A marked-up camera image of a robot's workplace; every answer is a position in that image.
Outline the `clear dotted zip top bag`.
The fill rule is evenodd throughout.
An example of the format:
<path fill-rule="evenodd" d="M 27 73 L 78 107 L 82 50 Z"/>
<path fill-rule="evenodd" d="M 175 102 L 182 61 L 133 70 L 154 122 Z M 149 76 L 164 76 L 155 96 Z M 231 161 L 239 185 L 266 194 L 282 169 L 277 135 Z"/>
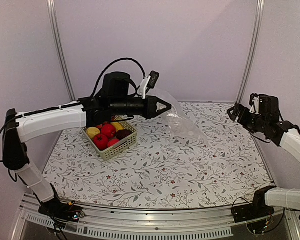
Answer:
<path fill-rule="evenodd" d="M 171 137 L 194 140 L 209 146 L 206 135 L 186 116 L 181 104 L 169 92 L 158 88 L 151 93 L 171 104 L 171 109 L 160 115 L 167 124 Z"/>

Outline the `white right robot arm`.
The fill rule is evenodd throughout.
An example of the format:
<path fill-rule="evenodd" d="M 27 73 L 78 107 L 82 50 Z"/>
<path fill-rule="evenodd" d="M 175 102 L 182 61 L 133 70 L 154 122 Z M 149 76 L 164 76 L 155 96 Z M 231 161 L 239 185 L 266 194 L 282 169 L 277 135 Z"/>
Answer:
<path fill-rule="evenodd" d="M 236 103 L 227 110 L 230 120 L 237 122 L 249 133 L 261 133 L 293 156 L 300 163 L 300 127 L 282 120 L 279 99 L 275 96 L 253 93 L 249 99 L 250 108 Z M 270 207 L 281 207 L 300 211 L 300 189 L 267 186 L 256 191 L 248 213 L 259 218 Z"/>

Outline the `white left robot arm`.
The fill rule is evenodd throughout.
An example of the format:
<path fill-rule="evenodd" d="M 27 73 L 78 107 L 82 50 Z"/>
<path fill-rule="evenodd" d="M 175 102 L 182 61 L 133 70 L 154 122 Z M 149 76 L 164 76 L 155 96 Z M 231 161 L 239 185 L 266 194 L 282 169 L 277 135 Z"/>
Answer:
<path fill-rule="evenodd" d="M 31 163 L 26 142 L 54 132 L 97 126 L 113 116 L 156 118 L 172 109 L 170 103 L 147 95 L 147 89 L 153 89 L 158 78 L 159 73 L 152 71 L 142 80 L 136 95 L 129 95 L 133 84 L 131 76 L 112 72 L 104 76 L 101 90 L 90 97 L 33 112 L 8 110 L 2 137 L 3 165 L 24 181 L 53 217 L 60 217 L 65 211 L 64 205 L 58 201 L 52 185 Z"/>

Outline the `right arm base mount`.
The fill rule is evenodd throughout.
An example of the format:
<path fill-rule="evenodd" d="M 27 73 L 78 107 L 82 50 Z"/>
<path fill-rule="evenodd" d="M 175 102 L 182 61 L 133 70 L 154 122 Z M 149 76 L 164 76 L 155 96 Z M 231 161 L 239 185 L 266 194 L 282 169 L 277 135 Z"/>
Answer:
<path fill-rule="evenodd" d="M 253 204 L 243 204 L 238 206 L 233 206 L 231 208 L 231 214 L 233 216 L 235 223 L 242 223 L 246 221 L 251 221 L 259 218 L 268 217 L 275 213 L 273 207 L 254 207 Z"/>

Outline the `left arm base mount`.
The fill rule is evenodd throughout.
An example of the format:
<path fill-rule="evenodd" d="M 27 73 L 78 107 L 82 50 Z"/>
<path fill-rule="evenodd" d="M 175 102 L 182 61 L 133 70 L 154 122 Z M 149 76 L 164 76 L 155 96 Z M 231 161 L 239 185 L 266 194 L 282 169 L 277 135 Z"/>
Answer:
<path fill-rule="evenodd" d="M 39 202 L 40 214 L 52 217 L 63 222 L 77 222 L 85 216 L 83 208 L 76 205 L 75 201 L 68 203 L 61 202 L 58 198 L 53 198 L 47 202 Z"/>

